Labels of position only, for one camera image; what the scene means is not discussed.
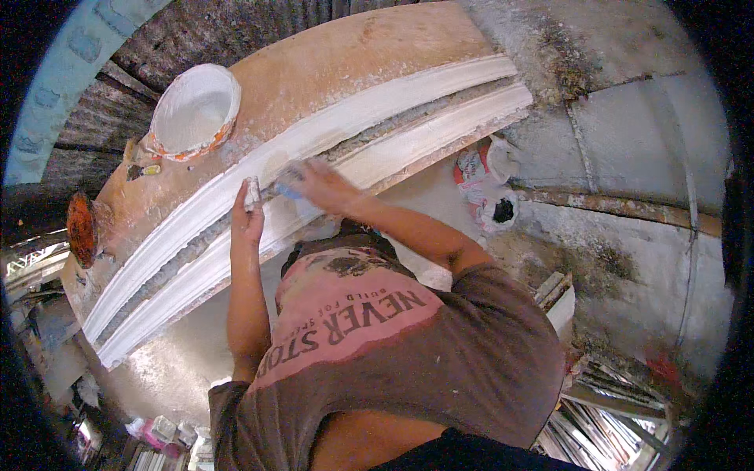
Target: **man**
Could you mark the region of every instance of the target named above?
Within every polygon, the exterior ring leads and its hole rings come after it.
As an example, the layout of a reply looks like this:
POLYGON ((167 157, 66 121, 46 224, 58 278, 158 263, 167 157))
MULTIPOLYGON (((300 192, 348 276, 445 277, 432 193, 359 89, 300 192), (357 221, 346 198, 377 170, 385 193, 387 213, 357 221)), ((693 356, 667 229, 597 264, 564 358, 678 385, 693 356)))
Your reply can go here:
POLYGON ((555 407, 564 364, 529 294, 462 233, 382 203, 324 164, 298 164, 285 183, 345 219, 337 236, 296 244, 270 333, 264 213, 244 209, 241 186, 227 325, 234 371, 209 393, 218 469, 446 469, 442 460, 462 467, 502 444, 528 448, 555 407), (416 281, 374 229, 448 268, 451 292, 416 281))

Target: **plywood template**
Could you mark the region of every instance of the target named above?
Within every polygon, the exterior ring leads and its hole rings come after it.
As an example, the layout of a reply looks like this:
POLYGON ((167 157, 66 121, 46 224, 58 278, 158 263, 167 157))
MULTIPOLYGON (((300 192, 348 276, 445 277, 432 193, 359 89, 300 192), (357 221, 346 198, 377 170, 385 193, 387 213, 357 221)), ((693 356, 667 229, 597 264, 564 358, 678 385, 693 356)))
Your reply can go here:
POLYGON ((104 289, 84 322, 84 334, 95 340, 142 284, 226 214, 244 178, 256 175, 266 187, 292 159, 312 157, 397 113, 515 71, 500 56, 449 64, 371 87, 298 121, 200 188, 147 236, 104 289))
MULTIPOLYGON (((470 142, 526 116, 532 96, 521 83, 451 106, 346 155, 336 168, 360 188, 379 192, 470 142)), ((296 208, 279 196, 265 205, 260 253, 269 259, 290 244, 290 236, 321 215, 314 207, 296 208)), ((169 322, 230 283, 230 232, 225 231, 195 261, 186 265, 157 295, 144 301, 98 351, 105 367, 117 365, 169 322)))
POLYGON ((66 263, 61 279, 77 318, 85 321, 115 273, 156 227, 254 148, 374 86, 491 55, 492 47, 462 8, 442 2, 331 21, 236 63, 230 70, 243 88, 241 108, 221 149, 189 164, 165 161, 160 175, 128 183, 121 165, 98 195, 115 217, 108 247, 115 259, 97 260, 86 272, 72 258, 66 263))

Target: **wooden plank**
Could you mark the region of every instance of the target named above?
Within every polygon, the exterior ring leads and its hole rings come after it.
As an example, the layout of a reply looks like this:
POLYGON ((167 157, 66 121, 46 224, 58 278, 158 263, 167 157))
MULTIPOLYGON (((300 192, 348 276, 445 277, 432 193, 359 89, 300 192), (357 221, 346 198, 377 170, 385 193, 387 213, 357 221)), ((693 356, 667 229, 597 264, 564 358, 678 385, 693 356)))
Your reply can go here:
POLYGON ((623 417, 621 415, 615 415, 615 420, 621 422, 623 425, 625 425, 628 430, 631 430, 634 432, 644 443, 651 446, 655 450, 657 450, 660 453, 668 454, 670 453, 670 449, 662 443, 660 440, 657 439, 656 436, 652 435, 650 432, 647 432, 644 430, 644 427, 637 424, 636 422, 632 421, 628 417, 623 417))
POLYGON ((600 413, 599 409, 587 406, 584 408, 584 410, 589 416, 589 419, 592 420, 592 422, 607 438, 610 445, 612 445, 613 449, 618 454, 618 457, 620 458, 621 462, 627 463, 628 460, 630 459, 628 451, 623 446, 623 442, 618 438, 618 435, 616 434, 616 432, 610 427, 610 424, 608 424, 607 421, 605 421, 605 419, 602 417, 602 414, 600 413))
POLYGON ((600 466, 605 469, 614 469, 614 463, 604 456, 600 450, 589 440, 574 424, 572 424, 563 414, 559 411, 553 412, 553 418, 563 427, 563 429, 572 436, 580 445, 584 447, 584 450, 588 452, 589 458, 595 460, 600 466))
POLYGON ((561 461, 570 461, 560 444, 552 437, 552 432, 547 427, 542 430, 537 438, 539 444, 547 452, 547 455, 561 461))
MULTIPOLYGON (((627 218, 661 222, 691 229, 691 216, 687 210, 645 201, 603 196, 601 194, 573 194, 558 191, 516 190, 520 200, 535 203, 568 206, 581 210, 597 211, 627 218)), ((717 237, 722 235, 720 219, 707 214, 699 215, 699 231, 717 237)))
POLYGON ((537 293, 534 296, 534 302, 539 303, 539 301, 542 300, 545 296, 549 295, 555 286, 560 283, 560 280, 563 279, 565 275, 560 273, 559 271, 554 271, 553 274, 548 277, 544 283, 542 283, 539 288, 537 288, 537 293))
POLYGON ((655 422, 665 420, 665 413, 663 411, 596 393, 578 383, 574 383, 569 389, 563 391, 561 395, 573 402, 600 408, 624 417, 655 422))
POLYGON ((544 296, 537 305, 541 307, 542 310, 551 309, 552 306, 555 305, 555 303, 558 301, 558 299, 560 299, 563 293, 565 293, 571 286, 573 286, 573 274, 568 273, 560 279, 560 281, 555 285, 552 291, 544 296))
MULTIPOLYGON (((359 188, 379 192, 394 184, 393 175, 407 178, 407 167, 428 166, 479 139, 481 130, 504 127, 518 121, 532 97, 522 84, 442 110, 359 148, 336 165, 359 188)), ((290 234, 314 221, 321 212, 312 207, 303 213, 294 201, 278 196, 265 205, 265 231, 260 256, 266 260, 290 246, 290 234)), ((97 352, 111 368, 138 345, 149 340, 171 320, 185 315, 230 282, 230 231, 223 232, 207 250, 186 265, 163 289, 144 301, 108 338, 97 352)))

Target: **dust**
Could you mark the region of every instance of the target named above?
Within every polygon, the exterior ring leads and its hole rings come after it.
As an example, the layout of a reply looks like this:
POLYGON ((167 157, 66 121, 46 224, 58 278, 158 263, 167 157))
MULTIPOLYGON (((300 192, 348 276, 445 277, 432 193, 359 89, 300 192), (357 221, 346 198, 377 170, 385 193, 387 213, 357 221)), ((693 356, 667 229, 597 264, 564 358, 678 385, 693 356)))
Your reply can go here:
POLYGON ((555 246, 556 270, 573 273, 577 293, 588 298, 621 298, 621 281, 638 282, 636 264, 630 255, 609 246, 599 237, 588 240, 583 246, 555 246))
POLYGON ((577 296, 592 299, 619 299, 624 280, 639 282, 631 256, 600 237, 574 246, 565 240, 553 243, 514 230, 495 235, 488 244, 509 275, 534 289, 554 271, 572 273, 577 296))
POLYGON ((549 17, 541 18, 539 28, 543 50, 556 51, 547 67, 558 81, 562 98, 578 99, 579 96, 586 96, 589 90, 595 90, 594 77, 599 66, 588 59, 584 49, 578 45, 581 41, 572 38, 562 23, 549 17))

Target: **plaster bucket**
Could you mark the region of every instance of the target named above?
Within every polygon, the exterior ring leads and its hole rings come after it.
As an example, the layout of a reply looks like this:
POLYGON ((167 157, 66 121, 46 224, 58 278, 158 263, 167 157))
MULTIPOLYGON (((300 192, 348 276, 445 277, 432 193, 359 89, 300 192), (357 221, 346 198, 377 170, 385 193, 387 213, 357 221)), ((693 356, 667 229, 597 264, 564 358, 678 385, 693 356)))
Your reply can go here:
POLYGON ((229 70, 191 67, 160 97, 143 145, 176 162, 206 154, 230 136, 240 104, 241 86, 229 70))

